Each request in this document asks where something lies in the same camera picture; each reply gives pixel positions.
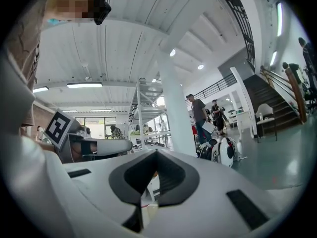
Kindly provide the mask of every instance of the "person in black clothing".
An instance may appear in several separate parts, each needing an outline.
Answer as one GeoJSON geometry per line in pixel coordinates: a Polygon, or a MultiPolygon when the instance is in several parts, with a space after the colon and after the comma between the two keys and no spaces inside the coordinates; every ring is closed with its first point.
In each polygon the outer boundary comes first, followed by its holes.
{"type": "Polygon", "coordinates": [[[290,68],[292,70],[292,72],[294,74],[294,77],[296,78],[298,87],[299,87],[299,89],[301,91],[301,94],[302,94],[303,98],[305,98],[305,94],[304,94],[304,90],[303,90],[303,84],[302,84],[302,82],[301,82],[301,80],[300,80],[300,78],[299,78],[299,76],[297,74],[297,71],[299,70],[299,65],[295,64],[295,63],[288,64],[288,63],[284,62],[282,66],[283,66],[283,68],[285,70],[288,69],[288,68],[290,68]]]}
{"type": "Polygon", "coordinates": [[[222,112],[217,105],[217,100],[212,100],[212,104],[213,106],[211,108],[211,112],[213,113],[213,116],[216,120],[217,130],[220,132],[220,135],[225,135],[225,133],[223,132],[224,122],[222,118],[222,112]]]}
{"type": "Polygon", "coordinates": [[[306,73],[308,76],[309,85],[311,88],[313,88],[313,90],[316,91],[317,86],[315,85],[313,76],[315,76],[315,78],[317,79],[317,74],[316,74],[317,58],[316,58],[314,48],[312,47],[310,43],[306,43],[306,41],[301,37],[298,38],[298,42],[303,48],[303,56],[307,66],[306,73]]]}

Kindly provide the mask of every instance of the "beige shirt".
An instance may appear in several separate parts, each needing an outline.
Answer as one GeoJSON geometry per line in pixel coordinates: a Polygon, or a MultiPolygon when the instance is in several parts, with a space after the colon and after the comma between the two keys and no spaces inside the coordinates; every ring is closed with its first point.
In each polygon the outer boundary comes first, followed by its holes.
{"type": "MultiPolygon", "coordinates": [[[[4,48],[7,48],[14,57],[31,91],[37,82],[36,70],[40,57],[40,35],[46,1],[30,1],[4,43],[4,48]]],[[[32,125],[34,125],[33,107],[30,107],[30,112],[21,126],[32,125]]]]}

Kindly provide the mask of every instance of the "black hair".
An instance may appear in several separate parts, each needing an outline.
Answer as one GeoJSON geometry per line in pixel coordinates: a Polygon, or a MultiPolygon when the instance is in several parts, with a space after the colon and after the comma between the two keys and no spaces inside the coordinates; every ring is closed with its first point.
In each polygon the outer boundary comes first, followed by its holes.
{"type": "Polygon", "coordinates": [[[288,63],[284,62],[284,63],[282,64],[282,67],[283,67],[284,69],[287,69],[287,68],[288,68],[288,63]]]}
{"type": "Polygon", "coordinates": [[[301,46],[305,46],[305,44],[306,44],[306,41],[305,41],[302,37],[299,37],[299,38],[298,38],[298,42],[299,42],[299,44],[300,44],[301,46]]]}

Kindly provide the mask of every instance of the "wall light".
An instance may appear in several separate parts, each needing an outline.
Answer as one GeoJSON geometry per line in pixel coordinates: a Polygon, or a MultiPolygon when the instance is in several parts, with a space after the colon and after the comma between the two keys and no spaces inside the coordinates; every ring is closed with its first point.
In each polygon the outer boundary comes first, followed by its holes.
{"type": "Polygon", "coordinates": [[[111,109],[91,109],[91,112],[111,112],[111,109]]]}
{"type": "Polygon", "coordinates": [[[78,112],[77,110],[73,109],[73,110],[62,110],[63,112],[78,112]]]}
{"type": "Polygon", "coordinates": [[[275,51],[275,52],[273,53],[272,60],[271,60],[271,63],[270,63],[269,66],[272,66],[272,65],[274,64],[274,61],[275,61],[275,58],[276,58],[276,54],[277,54],[277,51],[275,51]]]}
{"type": "Polygon", "coordinates": [[[48,87],[44,86],[44,87],[41,87],[41,88],[38,88],[38,89],[34,89],[33,93],[48,91],[48,89],[49,89],[48,87]]]}
{"type": "Polygon", "coordinates": [[[102,87],[101,83],[80,83],[80,84],[67,84],[68,88],[88,88],[88,87],[102,87]]]}
{"type": "Polygon", "coordinates": [[[169,54],[171,57],[173,57],[176,54],[175,50],[172,50],[172,52],[169,54]]]}
{"type": "Polygon", "coordinates": [[[277,4],[277,36],[282,34],[282,25],[283,25],[283,11],[282,11],[282,4],[277,4]]]}

